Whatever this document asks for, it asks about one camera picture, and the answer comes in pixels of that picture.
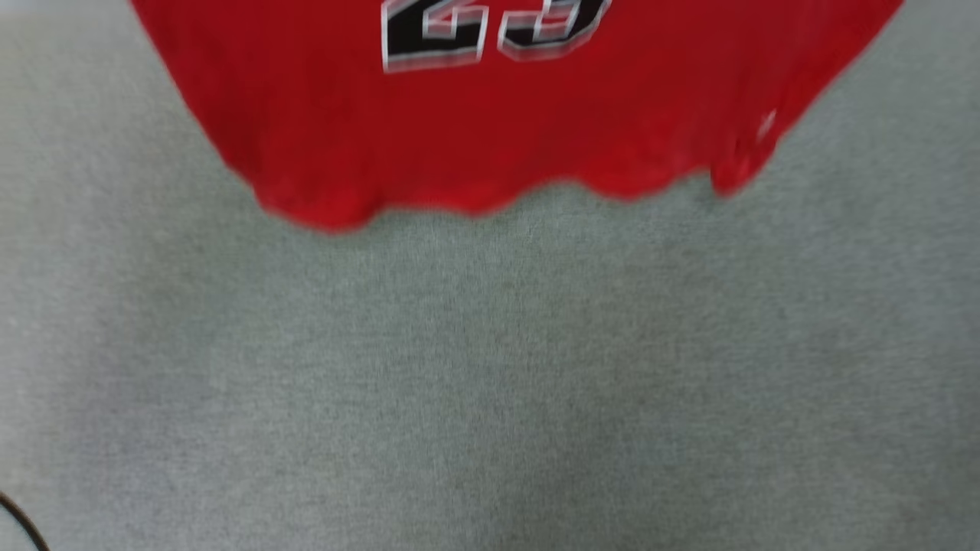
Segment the red Bulls basketball jersey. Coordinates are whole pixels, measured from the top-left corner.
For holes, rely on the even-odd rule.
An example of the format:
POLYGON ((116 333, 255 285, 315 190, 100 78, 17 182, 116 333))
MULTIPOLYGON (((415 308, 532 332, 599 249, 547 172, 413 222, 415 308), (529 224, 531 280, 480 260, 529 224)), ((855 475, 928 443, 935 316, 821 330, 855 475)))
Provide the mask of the red Bulls basketball jersey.
POLYGON ((129 0, 273 215, 738 192, 903 0, 129 0))

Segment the grey fabric sofa cushion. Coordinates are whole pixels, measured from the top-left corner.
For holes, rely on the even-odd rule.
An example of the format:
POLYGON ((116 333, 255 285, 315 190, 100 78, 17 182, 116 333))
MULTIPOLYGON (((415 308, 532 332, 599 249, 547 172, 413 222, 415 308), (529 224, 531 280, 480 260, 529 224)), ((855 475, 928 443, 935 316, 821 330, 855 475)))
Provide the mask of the grey fabric sofa cushion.
POLYGON ((52 551, 980 551, 980 0, 735 197, 267 216, 122 0, 0 0, 0 493, 52 551))

